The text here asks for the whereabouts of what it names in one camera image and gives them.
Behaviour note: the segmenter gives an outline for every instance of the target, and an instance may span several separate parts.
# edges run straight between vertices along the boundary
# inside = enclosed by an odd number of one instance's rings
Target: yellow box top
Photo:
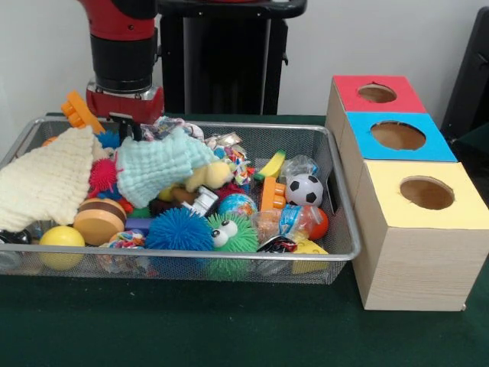
[[[388,226],[489,229],[489,209],[461,163],[365,163]]]

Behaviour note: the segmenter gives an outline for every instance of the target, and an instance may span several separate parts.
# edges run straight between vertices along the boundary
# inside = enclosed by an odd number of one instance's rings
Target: wire mesh basket
[[[131,248],[97,248],[0,244],[0,274],[64,276],[84,278],[151,278],[182,280],[232,280],[300,284],[331,284],[349,260],[360,252],[360,239],[348,198],[342,166],[334,138],[326,128],[308,125],[270,125],[225,122],[193,122],[206,136],[236,132],[257,169],[285,149],[287,157],[304,154],[319,166],[318,178],[325,188],[322,209],[329,217],[329,230],[317,242],[327,255],[271,254],[244,252],[191,252]],[[66,131],[68,121],[60,117],[37,119],[19,135],[0,164],[39,148],[48,138]],[[105,123],[105,128],[117,126]],[[261,199],[261,185],[251,185],[251,195]],[[55,226],[36,222],[34,237]],[[41,259],[55,266],[48,268]],[[57,261],[75,260],[76,266],[53,270]],[[219,261],[227,268],[240,269],[230,278],[219,278],[207,270]]]

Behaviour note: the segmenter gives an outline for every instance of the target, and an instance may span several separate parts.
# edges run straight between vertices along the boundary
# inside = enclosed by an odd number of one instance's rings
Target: yellow ball
[[[68,226],[58,226],[44,233],[39,245],[84,247],[85,240],[76,229]],[[40,252],[39,258],[48,268],[63,271],[77,266],[82,261],[83,254]]]

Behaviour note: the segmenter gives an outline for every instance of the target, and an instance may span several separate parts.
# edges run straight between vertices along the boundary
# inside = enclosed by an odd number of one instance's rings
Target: black and white ball
[[[324,188],[321,182],[310,174],[298,174],[287,180],[285,198],[290,205],[320,206]]]

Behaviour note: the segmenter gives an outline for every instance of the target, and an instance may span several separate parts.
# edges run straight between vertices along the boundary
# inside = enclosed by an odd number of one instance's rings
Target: stacked boxes
[[[402,76],[335,76],[334,134],[363,238],[368,310],[461,310],[489,253],[489,210]]]

